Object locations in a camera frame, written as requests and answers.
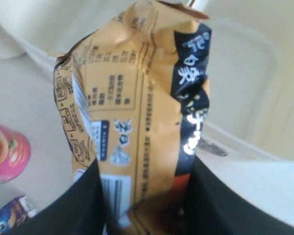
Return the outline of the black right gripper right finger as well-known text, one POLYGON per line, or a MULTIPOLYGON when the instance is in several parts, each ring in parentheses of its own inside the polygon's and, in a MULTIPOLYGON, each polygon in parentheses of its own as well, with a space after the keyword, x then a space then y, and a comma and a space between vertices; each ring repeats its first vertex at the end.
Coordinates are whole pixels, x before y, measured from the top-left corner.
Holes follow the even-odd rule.
POLYGON ((226 186, 194 157, 184 199, 189 235, 294 235, 294 227, 272 217, 226 186))

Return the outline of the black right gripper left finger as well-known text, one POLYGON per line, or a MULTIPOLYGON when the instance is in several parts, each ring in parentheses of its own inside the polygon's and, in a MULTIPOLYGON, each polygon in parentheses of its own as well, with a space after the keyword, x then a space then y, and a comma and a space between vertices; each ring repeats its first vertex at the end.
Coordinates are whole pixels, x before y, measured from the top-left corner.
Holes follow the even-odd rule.
POLYGON ((13 229, 15 235, 101 235, 106 208, 97 161, 55 202, 28 222, 13 229))

